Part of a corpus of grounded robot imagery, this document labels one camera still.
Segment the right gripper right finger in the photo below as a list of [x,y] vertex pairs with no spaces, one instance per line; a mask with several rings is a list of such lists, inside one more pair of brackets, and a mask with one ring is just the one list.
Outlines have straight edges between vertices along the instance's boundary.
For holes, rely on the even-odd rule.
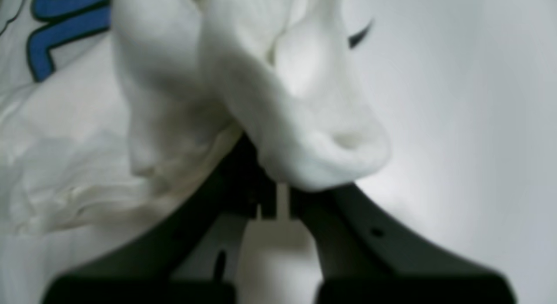
[[291,211],[318,247],[317,304],[515,304],[503,274],[396,220],[354,184],[291,191]]

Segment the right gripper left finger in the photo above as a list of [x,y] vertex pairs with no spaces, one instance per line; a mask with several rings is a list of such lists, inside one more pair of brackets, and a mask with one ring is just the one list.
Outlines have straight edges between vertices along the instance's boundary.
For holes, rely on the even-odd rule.
[[235,304],[234,275],[250,220],[277,215],[276,185],[242,135],[164,221],[59,275],[44,304]]

